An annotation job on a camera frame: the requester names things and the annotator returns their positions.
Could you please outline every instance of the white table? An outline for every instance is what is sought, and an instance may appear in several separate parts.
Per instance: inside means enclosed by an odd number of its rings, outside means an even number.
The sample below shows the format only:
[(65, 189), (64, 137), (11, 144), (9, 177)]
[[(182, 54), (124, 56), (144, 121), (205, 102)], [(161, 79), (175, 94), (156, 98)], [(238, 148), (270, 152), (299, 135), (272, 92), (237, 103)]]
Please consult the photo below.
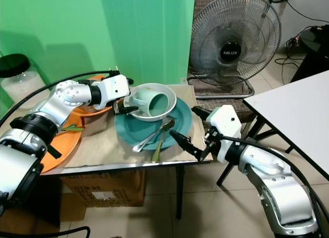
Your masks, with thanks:
[(244, 103), (329, 180), (329, 71), (246, 98)]

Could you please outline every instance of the mug handle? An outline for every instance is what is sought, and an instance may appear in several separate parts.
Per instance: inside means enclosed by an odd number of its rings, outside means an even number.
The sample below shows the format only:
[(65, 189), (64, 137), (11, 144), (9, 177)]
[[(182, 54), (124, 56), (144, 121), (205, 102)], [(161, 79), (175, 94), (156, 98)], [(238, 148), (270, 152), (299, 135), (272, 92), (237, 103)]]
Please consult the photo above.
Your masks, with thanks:
[(138, 105), (147, 105), (147, 102), (144, 101), (144, 100), (140, 100), (140, 99), (137, 99), (137, 98), (135, 98), (135, 97), (133, 97), (133, 100), (134, 100), (134, 102), (135, 102), (136, 104), (138, 104)]

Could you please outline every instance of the white wall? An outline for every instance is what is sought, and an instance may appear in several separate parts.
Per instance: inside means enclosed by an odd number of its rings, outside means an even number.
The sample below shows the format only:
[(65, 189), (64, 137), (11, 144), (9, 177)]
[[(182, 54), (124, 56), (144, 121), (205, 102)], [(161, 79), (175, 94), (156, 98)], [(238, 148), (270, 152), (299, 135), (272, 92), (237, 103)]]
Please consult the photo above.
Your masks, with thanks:
[[(313, 19), (329, 21), (329, 0), (289, 0), (289, 3), (302, 14)], [(312, 21), (297, 14), (286, 3), (272, 4), (277, 10), (282, 24), (282, 37), (280, 46), (295, 36), (307, 26), (324, 25), (323, 22)]]

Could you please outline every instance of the beige cloth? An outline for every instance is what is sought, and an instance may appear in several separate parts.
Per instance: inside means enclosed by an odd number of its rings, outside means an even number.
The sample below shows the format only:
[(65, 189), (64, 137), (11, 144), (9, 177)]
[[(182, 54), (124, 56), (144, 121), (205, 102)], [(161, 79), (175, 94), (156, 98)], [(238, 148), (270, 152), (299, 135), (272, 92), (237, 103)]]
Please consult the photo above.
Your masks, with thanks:
[[(188, 85), (171, 85), (170, 88), (176, 93), (177, 97), (185, 101), (189, 107), (196, 105), (196, 99), (193, 86)], [(17, 116), (22, 116), (26, 111), (18, 110), (14, 113), (6, 124), (2, 127), (0, 133), (5, 128), (9, 128), (9, 122)], [(192, 137), (192, 142), (204, 149), (204, 128), (202, 121), (198, 116), (192, 113), (192, 127), (188, 136)], [(117, 136), (114, 126), (114, 115), (107, 112), (101, 116), (93, 116), (84, 118), (85, 131), (82, 133), (81, 140), (72, 153), (59, 168), (72, 168), (82, 166), (95, 166), (100, 164), (116, 164), (116, 163), (146, 163), (150, 162), (153, 151), (141, 151), (133, 153), (132, 147), (122, 141)], [(177, 144), (163, 150), (160, 153), (160, 162), (164, 161), (189, 161), (196, 159), (189, 153), (183, 151)]]

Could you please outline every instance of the green backdrop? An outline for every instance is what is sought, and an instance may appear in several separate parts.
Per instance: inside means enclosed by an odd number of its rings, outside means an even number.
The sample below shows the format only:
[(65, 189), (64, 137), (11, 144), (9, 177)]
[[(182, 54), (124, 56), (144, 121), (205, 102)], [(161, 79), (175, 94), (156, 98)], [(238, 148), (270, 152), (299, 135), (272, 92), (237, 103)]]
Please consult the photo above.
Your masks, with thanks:
[[(23, 53), (46, 84), (116, 65), (136, 84), (179, 83), (194, 0), (0, 0), (0, 49)], [(12, 101), (0, 90), (0, 115)]]

